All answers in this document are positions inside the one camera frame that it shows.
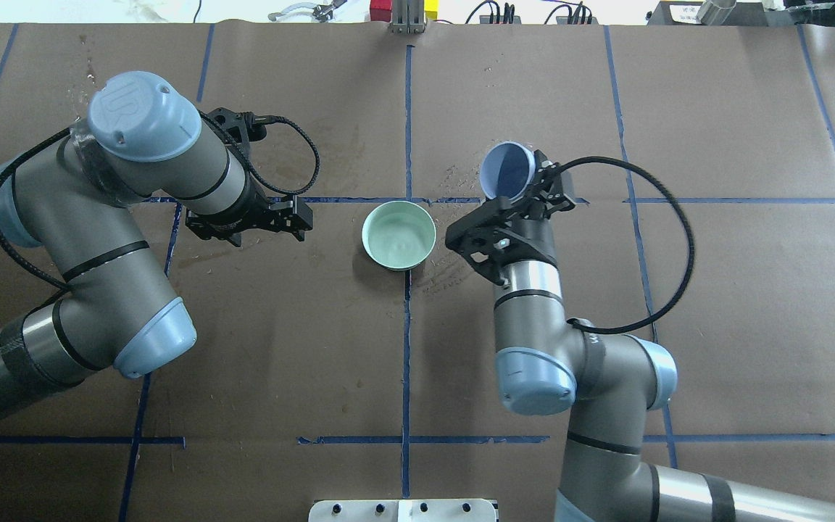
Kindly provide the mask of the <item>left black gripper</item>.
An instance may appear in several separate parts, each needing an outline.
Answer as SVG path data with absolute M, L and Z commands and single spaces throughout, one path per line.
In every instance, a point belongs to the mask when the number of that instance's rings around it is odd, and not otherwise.
M 235 204 L 213 215 L 186 213 L 186 227 L 202 241 L 212 239 L 242 244 L 242 232 L 262 229 L 289 233 L 297 241 L 314 228 L 314 212 L 297 196 L 270 199 L 261 191 L 248 191 Z

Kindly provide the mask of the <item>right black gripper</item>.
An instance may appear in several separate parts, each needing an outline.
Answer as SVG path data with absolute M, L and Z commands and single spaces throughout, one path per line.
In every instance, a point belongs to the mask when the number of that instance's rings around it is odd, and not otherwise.
M 506 197 L 487 199 L 448 225 L 445 247 L 496 285 L 507 282 L 507 266 L 514 263 L 537 261 L 554 268 L 559 265 L 548 218 L 530 217 Z

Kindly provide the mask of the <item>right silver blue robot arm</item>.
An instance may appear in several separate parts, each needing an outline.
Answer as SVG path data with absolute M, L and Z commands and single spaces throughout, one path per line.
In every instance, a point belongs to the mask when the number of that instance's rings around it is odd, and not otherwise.
M 644 462 L 647 413 L 677 387 L 669 351 L 566 318 L 544 210 L 490 199 L 445 245 L 494 285 L 498 394 L 510 412 L 570 414 L 557 521 L 835 521 L 835 503 Z

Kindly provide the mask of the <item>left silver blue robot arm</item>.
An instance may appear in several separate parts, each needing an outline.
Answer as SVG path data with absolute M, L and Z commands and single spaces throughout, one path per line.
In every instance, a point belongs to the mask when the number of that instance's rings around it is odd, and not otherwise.
M 195 345 L 196 328 L 130 208 L 156 191 L 186 209 L 202 240 L 239 247 L 246 229 L 297 240 L 314 227 L 294 191 L 265 181 L 249 145 L 289 119 L 200 112 L 168 80 L 130 70 L 86 118 L 0 166 L 0 247 L 57 289 L 0 329 L 0 420 L 107 368 L 140 378 Z

